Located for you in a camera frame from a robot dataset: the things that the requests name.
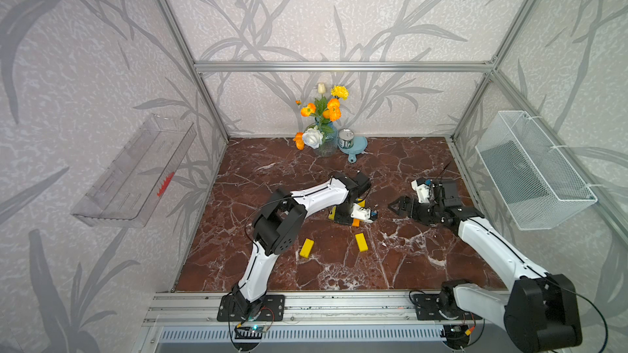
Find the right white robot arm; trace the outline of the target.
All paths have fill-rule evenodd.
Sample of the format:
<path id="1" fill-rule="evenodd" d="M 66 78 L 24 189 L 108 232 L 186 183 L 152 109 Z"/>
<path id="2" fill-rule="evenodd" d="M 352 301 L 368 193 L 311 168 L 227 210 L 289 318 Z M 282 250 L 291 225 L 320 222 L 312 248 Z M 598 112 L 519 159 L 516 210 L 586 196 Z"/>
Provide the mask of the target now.
<path id="1" fill-rule="evenodd" d="M 429 306 L 448 320 L 478 315 L 502 328 L 522 352 L 541 352 L 582 344 L 575 287 L 512 247 L 474 207 L 462 204 L 453 180 L 412 181 L 417 196 L 402 196 L 389 209 L 427 227 L 443 227 L 472 247 L 508 290 L 496 294 L 467 279 L 442 284 Z"/>

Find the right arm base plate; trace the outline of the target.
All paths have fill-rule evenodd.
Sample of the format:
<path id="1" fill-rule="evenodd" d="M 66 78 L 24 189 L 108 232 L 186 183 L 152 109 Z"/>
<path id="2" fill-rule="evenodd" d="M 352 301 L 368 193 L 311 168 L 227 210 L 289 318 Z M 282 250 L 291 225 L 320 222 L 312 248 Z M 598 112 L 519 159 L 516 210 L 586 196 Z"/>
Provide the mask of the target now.
<path id="1" fill-rule="evenodd" d="M 438 294 L 427 294 L 421 290 L 412 290 L 409 299 L 415 307 L 417 320 L 482 320 L 479 315 L 461 310 L 455 303 L 453 293 L 441 291 Z"/>

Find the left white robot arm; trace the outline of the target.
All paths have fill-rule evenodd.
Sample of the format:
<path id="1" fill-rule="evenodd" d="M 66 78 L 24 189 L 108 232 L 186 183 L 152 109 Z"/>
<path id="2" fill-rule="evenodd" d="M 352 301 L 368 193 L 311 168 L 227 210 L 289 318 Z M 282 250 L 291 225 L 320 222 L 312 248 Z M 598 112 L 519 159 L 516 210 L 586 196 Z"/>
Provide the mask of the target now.
<path id="1" fill-rule="evenodd" d="M 334 208 L 333 221 L 350 226 L 355 219 L 373 222 L 377 213 L 358 205 L 371 189 L 363 173 L 349 177 L 335 173 L 330 180 L 303 191 L 278 189 L 252 223 L 252 253 L 240 281 L 232 288 L 236 308 L 245 314 L 261 307 L 278 257 L 297 239 L 307 217 Z"/>

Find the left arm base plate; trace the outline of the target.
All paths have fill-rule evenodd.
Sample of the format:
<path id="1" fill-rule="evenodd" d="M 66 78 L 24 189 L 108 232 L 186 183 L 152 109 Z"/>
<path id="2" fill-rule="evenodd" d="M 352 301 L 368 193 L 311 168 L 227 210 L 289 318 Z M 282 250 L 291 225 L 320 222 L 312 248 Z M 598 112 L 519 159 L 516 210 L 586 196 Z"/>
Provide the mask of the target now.
<path id="1" fill-rule="evenodd" d="M 286 296 L 267 294 L 248 302 L 243 297 L 227 294 L 222 297 L 218 309 L 218 322 L 282 321 L 286 307 Z"/>

